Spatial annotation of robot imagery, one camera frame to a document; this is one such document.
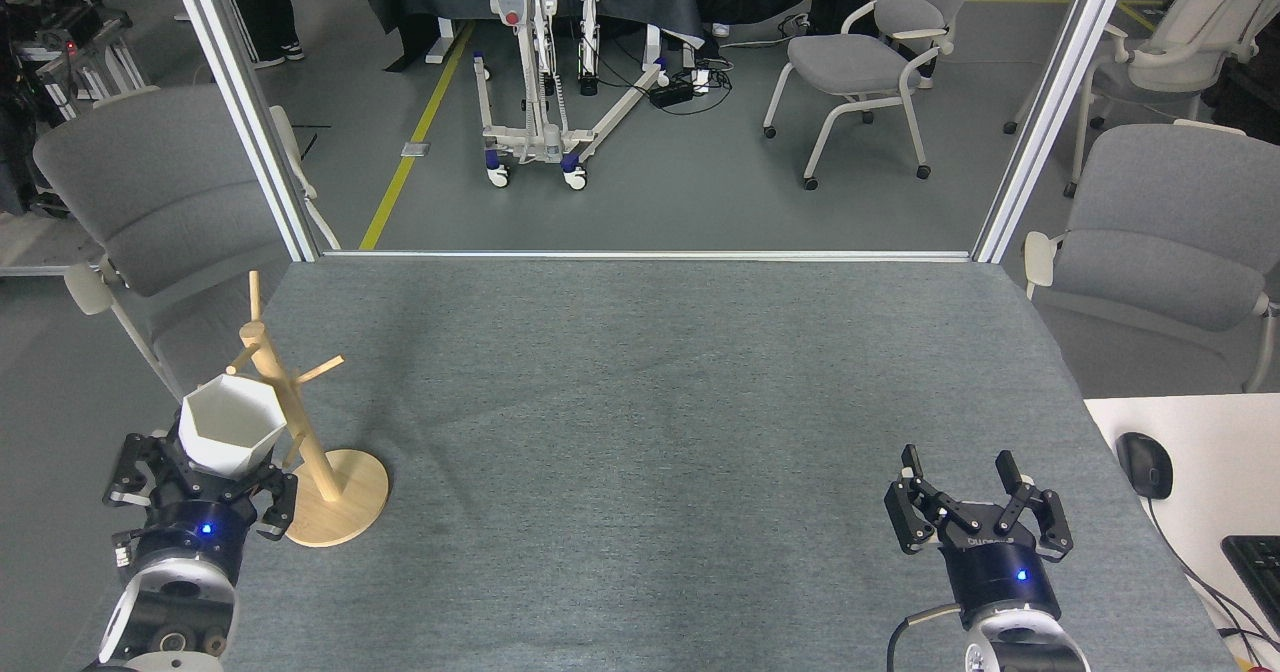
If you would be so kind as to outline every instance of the gray floor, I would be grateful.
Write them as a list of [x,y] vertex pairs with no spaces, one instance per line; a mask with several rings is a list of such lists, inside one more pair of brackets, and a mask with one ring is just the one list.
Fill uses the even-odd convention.
[[[133,13],[137,56],[157,83],[207,74],[191,29],[172,19],[178,0],[109,1]],[[364,0],[294,1],[310,58],[265,70],[261,81],[297,125],[316,125],[298,131],[303,145],[316,134],[307,170],[321,210],[355,247],[439,69],[380,70],[398,56],[398,38],[381,35]],[[1038,74],[1064,8],[966,6],[957,51],[919,102],[934,165],[927,183],[911,175],[900,116],[882,113],[870,128],[846,125],[844,138],[856,143],[833,143],[819,166],[822,188],[801,192],[795,177],[826,99],[799,84],[788,90],[778,138],[765,143],[759,116],[781,65],[781,49],[765,49],[728,52],[735,90],[716,111],[686,119],[636,111],[591,163],[585,192],[571,193],[556,172],[538,169],[493,189],[477,163],[475,90],[463,67],[380,248],[968,248],[1011,147],[1000,124]],[[1024,229],[1061,230],[1069,154],[1069,145],[1056,148]],[[1018,279],[1015,257],[1006,268]],[[0,543],[0,599],[12,611],[0,625],[0,668],[45,671],[84,625],[105,623],[91,616],[111,584],[108,536],[133,521],[97,502],[116,445],[127,433],[164,426],[174,404],[114,320],[81,316],[59,280],[0,282],[0,495],[13,500]],[[1240,365],[1248,334],[1221,343]],[[1116,362],[1119,376],[1128,364]],[[1275,372],[1266,389],[1280,389]]]
[[[160,84],[207,79],[189,26],[172,19],[178,0],[109,0],[127,8],[143,70]],[[467,61],[448,84],[431,125],[430,154],[416,163],[380,236],[380,250],[968,250],[987,214],[1012,138],[1000,134],[1033,86],[1052,46],[1065,0],[970,3],[956,52],[916,108],[933,177],[916,180],[905,120],[882,110],[874,125],[836,125],[818,166],[819,189],[800,189],[800,170],[835,99],[795,79],[782,99],[776,140],[759,131],[785,47],[728,49],[733,92],[712,111],[672,116],[641,104],[589,163],[590,184],[573,193],[548,166],[521,166],[507,189],[485,179],[475,79]],[[440,78],[439,67],[389,74],[397,35],[383,35],[365,0],[294,0],[308,58],[261,70],[270,102],[293,116],[319,206],[344,247],[360,244],[399,165],[399,151]],[[1116,24],[1138,31],[1128,17]],[[736,28],[731,42],[776,38],[772,22]],[[621,47],[639,52],[639,38]],[[499,122],[520,116],[515,46],[494,22],[468,49],[494,70]],[[608,44],[622,76],[636,65]],[[563,73],[571,78],[568,49]],[[571,92],[575,125],[605,104]],[[687,104],[708,108],[718,93]],[[1061,184],[1060,154],[1046,183]]]

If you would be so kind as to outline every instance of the robotic arm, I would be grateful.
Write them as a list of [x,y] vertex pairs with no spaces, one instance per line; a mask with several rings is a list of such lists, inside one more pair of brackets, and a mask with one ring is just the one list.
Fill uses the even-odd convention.
[[[906,554],[940,547],[969,632],[966,671],[1089,672],[1084,653],[1057,623],[1061,609],[1042,564],[1071,549],[1062,503],[1020,474],[1007,449],[996,470],[1006,504],[956,502],[924,480],[915,445],[906,445],[902,471],[884,494],[899,545]],[[1018,521],[1028,508],[1038,536]]]
[[244,539],[259,521],[252,498],[271,494],[259,534],[279,540],[293,518],[297,476],[270,454],[236,479],[210,462],[188,454],[178,422],[168,434],[124,439],[102,503],[146,508],[146,526],[111,538],[124,594],[86,672],[221,672]]

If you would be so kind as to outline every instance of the wooden peg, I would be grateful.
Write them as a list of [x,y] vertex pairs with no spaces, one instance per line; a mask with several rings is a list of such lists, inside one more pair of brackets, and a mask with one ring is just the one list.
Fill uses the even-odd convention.
[[257,270],[248,271],[248,317],[251,321],[262,317],[262,279]]
[[330,358],[330,361],[325,362],[324,365],[317,365],[315,367],[311,367],[311,370],[308,370],[306,372],[301,372],[301,375],[298,375],[297,379],[294,379],[293,381],[298,387],[302,387],[302,385],[307,384],[307,381],[311,381],[311,380],[319,378],[320,375],[324,375],[324,372],[328,372],[329,370],[333,370],[334,367],[337,367],[338,365],[342,365],[343,362],[346,362],[346,358],[343,358],[340,355],[338,355],[334,358]]
[[236,358],[232,360],[232,364],[227,366],[228,375],[234,375],[234,372],[241,371],[241,369],[250,361],[250,358],[253,357],[253,353],[257,352],[257,349],[259,349],[257,344],[251,344],[243,348],[241,353],[238,353]]

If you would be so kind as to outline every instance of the yellow floor line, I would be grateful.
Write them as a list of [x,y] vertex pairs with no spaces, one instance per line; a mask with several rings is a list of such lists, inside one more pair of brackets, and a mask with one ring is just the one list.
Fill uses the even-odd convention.
[[1116,8],[1119,8],[1120,12],[1124,12],[1125,15],[1133,17],[1133,19],[1137,20],[1139,26],[1144,26],[1147,31],[1156,31],[1156,26],[1151,24],[1151,20],[1147,20],[1147,17],[1143,15],[1142,12],[1134,10],[1130,5],[1147,5],[1147,1],[1134,0],[1130,3],[1123,0],[1116,3]]
[[[447,60],[444,60],[444,70],[440,72],[440,79],[435,83],[431,99],[426,102],[426,110],[422,110],[422,115],[417,122],[417,128],[413,129],[410,142],[422,142],[426,138],[426,131],[431,129],[431,122],[435,119],[435,113],[439,111],[444,92],[447,92],[449,83],[453,81],[453,72],[458,69],[458,60],[461,60],[462,51],[467,46],[467,40],[471,38],[471,29],[474,27],[475,24],[467,22],[461,33],[458,33],[458,37],[453,40],[453,49],[449,51]],[[369,223],[369,229],[365,230],[365,239],[360,241],[361,250],[378,248],[378,238],[383,236],[387,220],[392,216],[392,210],[396,209],[396,201],[399,198],[399,193],[404,188],[404,180],[408,179],[408,174],[413,169],[417,157],[401,159],[399,165],[396,168],[396,175],[392,177],[390,184],[387,186],[387,195],[383,195],[383,201],[379,204],[378,211],[374,212],[374,218]]]

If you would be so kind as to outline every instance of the chair seat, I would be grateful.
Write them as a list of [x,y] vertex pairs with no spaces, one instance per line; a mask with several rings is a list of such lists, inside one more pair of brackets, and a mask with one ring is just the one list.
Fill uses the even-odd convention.
[[[813,35],[787,44],[787,58],[800,77],[827,93],[872,93],[897,90],[906,60],[881,40],[867,35]],[[914,90],[919,72],[906,84]]]
[[[1130,52],[1142,47],[1143,44],[1147,44],[1146,38],[1124,40],[1124,47]],[[1110,58],[1111,52],[1111,44],[1101,44],[1098,46],[1101,56]],[[1157,92],[1157,90],[1138,87],[1129,78],[1129,65],[1124,65],[1120,61],[1103,61],[1098,67],[1098,70],[1093,76],[1093,91],[1106,95],[1106,97],[1119,99],[1121,102],[1133,104],[1180,102],[1183,99],[1192,99],[1202,92],[1202,90],[1193,90],[1193,92]]]

